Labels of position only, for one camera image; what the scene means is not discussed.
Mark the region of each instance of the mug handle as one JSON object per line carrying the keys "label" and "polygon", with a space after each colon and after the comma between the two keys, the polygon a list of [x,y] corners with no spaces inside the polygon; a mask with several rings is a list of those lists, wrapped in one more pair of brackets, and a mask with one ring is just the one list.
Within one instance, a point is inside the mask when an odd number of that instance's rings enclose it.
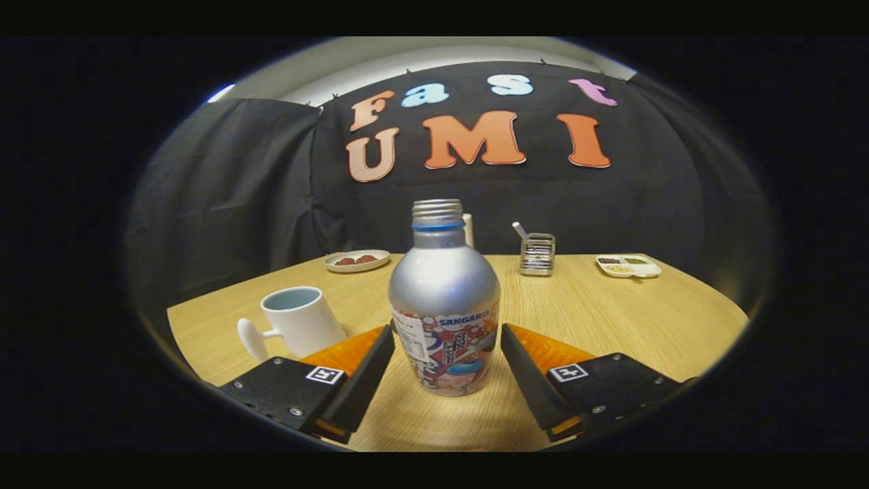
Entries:
{"label": "mug handle", "polygon": [[249,319],[241,318],[238,320],[238,336],[242,339],[242,343],[250,356],[256,358],[258,362],[264,362],[269,359],[269,352],[266,351],[266,344],[262,340],[281,336],[281,333],[275,329],[259,332]]}

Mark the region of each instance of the wooden table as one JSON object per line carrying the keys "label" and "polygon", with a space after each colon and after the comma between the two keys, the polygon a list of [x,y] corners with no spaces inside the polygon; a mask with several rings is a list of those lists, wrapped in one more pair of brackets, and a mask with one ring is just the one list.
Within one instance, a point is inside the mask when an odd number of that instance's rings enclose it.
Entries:
{"label": "wooden table", "polygon": [[[296,285],[323,290],[350,336],[390,320],[389,277],[402,255],[381,268],[340,274],[323,258],[263,275],[168,310],[178,346],[193,370],[214,385],[254,368],[236,332],[239,318],[270,329],[260,309],[272,291]],[[650,257],[657,278],[611,278],[594,255],[559,255],[551,277],[519,273],[518,256],[486,256],[501,281],[499,323],[512,323],[595,355],[624,352],[677,380],[700,375],[729,349],[748,321],[712,287]],[[279,338],[269,356],[294,358]],[[401,342],[365,419],[346,447],[357,451],[535,451],[551,446],[534,421],[500,348],[488,385],[467,397],[424,392]]]}

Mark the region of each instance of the aluminum bottle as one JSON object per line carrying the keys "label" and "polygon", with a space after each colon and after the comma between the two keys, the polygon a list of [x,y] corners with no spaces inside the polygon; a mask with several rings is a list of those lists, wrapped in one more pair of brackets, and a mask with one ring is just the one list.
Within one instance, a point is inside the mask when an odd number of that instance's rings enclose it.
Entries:
{"label": "aluminum bottle", "polygon": [[498,334],[501,285],[464,225],[458,199],[414,202],[414,247],[389,280],[395,332],[422,386],[441,396],[483,387]]}

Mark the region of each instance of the orange letter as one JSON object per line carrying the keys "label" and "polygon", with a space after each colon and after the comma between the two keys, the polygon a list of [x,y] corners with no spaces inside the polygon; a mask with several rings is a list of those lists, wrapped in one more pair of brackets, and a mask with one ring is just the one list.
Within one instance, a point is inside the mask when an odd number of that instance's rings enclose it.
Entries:
{"label": "orange letter", "polygon": [[355,120],[353,125],[350,126],[350,131],[356,131],[357,129],[365,127],[377,120],[375,112],[381,112],[383,109],[386,109],[386,99],[393,95],[395,95],[395,92],[386,90],[383,93],[378,93],[377,95],[371,98],[366,98],[354,105],[353,115],[355,116]]}
{"label": "orange letter", "polygon": [[384,129],[375,136],[381,142],[381,162],[374,168],[365,164],[365,146],[368,138],[362,137],[347,145],[350,153],[350,176],[357,182],[374,182],[386,177],[395,164],[395,135],[398,128]]}
{"label": "orange letter", "polygon": [[594,128],[597,126],[596,120],[576,114],[559,114],[556,118],[567,125],[571,140],[574,143],[574,153],[567,157],[570,163],[594,168],[607,168],[609,166],[609,158],[603,156],[600,151],[597,133],[594,132]]}
{"label": "orange letter", "polygon": [[471,164],[477,158],[477,153],[483,143],[486,152],[482,160],[485,164],[519,164],[525,161],[525,155],[516,146],[516,136],[513,133],[513,121],[516,114],[509,111],[490,111],[480,116],[477,125],[468,131],[462,123],[453,116],[438,116],[422,121],[424,127],[432,133],[432,157],[426,160],[427,168],[449,168],[455,164],[455,158],[449,156],[449,146]]}

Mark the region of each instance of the letter m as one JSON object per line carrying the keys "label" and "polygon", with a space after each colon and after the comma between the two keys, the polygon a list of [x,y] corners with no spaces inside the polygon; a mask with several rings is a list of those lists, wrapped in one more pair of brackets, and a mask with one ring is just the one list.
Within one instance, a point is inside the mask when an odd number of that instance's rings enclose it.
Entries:
{"label": "letter m", "polygon": [[510,111],[489,111],[483,113],[472,130],[468,130],[453,116],[432,117],[422,121],[432,136],[432,157],[426,160],[427,168],[449,168],[455,164],[450,156],[449,147],[466,164],[477,158],[483,143],[486,152],[482,155],[485,164],[519,164],[525,161],[525,154],[516,145],[513,121],[516,114]]}

